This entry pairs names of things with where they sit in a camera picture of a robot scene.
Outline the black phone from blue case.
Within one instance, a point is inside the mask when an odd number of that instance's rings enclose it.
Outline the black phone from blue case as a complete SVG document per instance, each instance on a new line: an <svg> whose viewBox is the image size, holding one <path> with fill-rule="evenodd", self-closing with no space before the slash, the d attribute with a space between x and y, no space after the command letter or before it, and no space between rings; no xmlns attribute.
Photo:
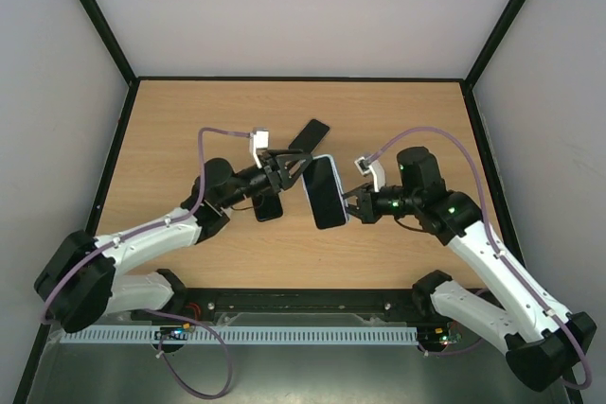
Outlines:
<svg viewBox="0 0 606 404"><path fill-rule="evenodd" d="M327 154L312 159L303 172L303 185L317 229L326 230L345 225L343 208Z"/></svg>

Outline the light blue phone case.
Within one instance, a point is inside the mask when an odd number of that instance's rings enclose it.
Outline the light blue phone case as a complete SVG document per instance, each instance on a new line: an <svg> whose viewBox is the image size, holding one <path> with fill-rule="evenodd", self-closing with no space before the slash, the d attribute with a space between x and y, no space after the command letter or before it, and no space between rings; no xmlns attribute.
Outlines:
<svg viewBox="0 0 606 404"><path fill-rule="evenodd" d="M330 165L331 165L331 169L332 169L335 185L336 185L336 188L337 188L337 193L338 193L338 196L339 196L339 201L340 201L340 203L342 205L342 208L343 208L344 218L345 218L345 224L347 224L350 221L350 215L349 215L349 213L347 211L347 209L348 209L348 203L344 199L344 189L343 189L343 185L342 185L341 176L339 174L338 167L337 167L337 164L336 164L336 161L335 161L333 155L332 154L328 154L327 156L328 156L329 161L330 161Z"/></svg>

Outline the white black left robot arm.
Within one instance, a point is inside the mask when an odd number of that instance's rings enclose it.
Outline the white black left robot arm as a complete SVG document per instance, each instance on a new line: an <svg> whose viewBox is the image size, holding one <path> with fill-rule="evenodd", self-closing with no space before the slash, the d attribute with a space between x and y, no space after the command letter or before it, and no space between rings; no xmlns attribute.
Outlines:
<svg viewBox="0 0 606 404"><path fill-rule="evenodd" d="M203 164L190 195L166 215L111 235L69 234L34 282L44 302L44 322L57 322L73 333L112 309L165 307L173 290L164 275L153 278L161 288L145 291L142 304L119 295L119 279L160 255L215 237L230 221L233 205L290 189L311 162L312 154L302 149L268 149L240 171L224 158L212 158Z"/></svg>

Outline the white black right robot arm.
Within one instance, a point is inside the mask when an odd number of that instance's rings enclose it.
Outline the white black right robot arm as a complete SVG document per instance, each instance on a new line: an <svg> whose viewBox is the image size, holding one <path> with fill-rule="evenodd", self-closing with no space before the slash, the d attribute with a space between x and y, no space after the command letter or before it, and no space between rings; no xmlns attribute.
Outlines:
<svg viewBox="0 0 606 404"><path fill-rule="evenodd" d="M464 289L436 270L413 286L413 309L423 320L443 316L462 323L499 350L527 388L541 392L579 363L597 326L585 312L573 313L551 296L520 264L467 194L447 188L437 158L425 147L397 155L401 184L388 186L383 167L367 157L354 164L368 184L346 193L350 215L364 224L383 216L417 219L482 279L496 301Z"/></svg>

